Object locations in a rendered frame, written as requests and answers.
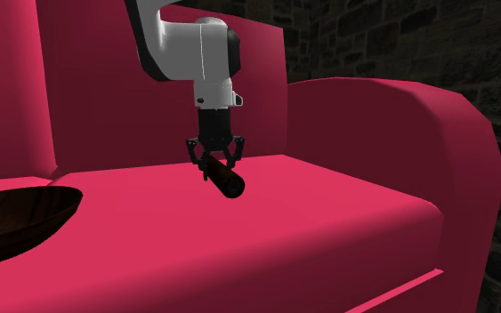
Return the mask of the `red sofa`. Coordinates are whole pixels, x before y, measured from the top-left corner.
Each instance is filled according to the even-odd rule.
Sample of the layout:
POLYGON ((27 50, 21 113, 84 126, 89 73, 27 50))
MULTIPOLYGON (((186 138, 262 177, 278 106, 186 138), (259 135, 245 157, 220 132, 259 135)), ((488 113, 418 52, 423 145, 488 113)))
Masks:
POLYGON ((141 69, 123 0, 0 0, 0 205, 77 211, 0 262, 0 313, 474 313, 501 156, 462 94, 290 84, 280 28, 228 15, 245 192, 186 151, 189 82, 141 69))

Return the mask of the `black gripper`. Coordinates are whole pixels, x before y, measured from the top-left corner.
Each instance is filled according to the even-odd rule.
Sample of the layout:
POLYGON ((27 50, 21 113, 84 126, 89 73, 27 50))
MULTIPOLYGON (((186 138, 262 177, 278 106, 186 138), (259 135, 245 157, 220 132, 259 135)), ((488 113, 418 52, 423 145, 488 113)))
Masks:
POLYGON ((203 173, 204 181, 208 179, 207 159, 209 151, 223 151, 228 168, 234 168, 236 162, 242 158, 245 139, 234 136, 230 127, 230 110, 203 109, 198 110, 198 137, 186 140, 190 161, 203 173), (229 145, 235 143, 234 153, 229 151, 229 145), (196 146, 201 144, 204 149, 201 158, 197 158, 196 146))

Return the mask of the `dark brown wooden cylinder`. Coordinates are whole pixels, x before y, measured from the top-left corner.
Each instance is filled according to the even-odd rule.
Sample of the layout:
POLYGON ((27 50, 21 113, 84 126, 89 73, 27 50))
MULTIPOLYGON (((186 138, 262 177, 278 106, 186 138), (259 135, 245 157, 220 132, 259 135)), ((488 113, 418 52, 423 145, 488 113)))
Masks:
POLYGON ((207 177, 227 198, 240 197, 246 184, 244 180, 226 165, 209 156, 206 160, 207 177))

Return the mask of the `dark wooden bowl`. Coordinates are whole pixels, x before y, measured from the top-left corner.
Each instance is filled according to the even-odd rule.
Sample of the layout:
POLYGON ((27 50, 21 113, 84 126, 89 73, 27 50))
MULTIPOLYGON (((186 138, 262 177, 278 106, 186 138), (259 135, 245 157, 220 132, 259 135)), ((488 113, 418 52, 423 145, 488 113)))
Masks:
POLYGON ((83 193, 64 186, 0 191, 0 262, 25 253, 55 234, 76 212, 83 193))

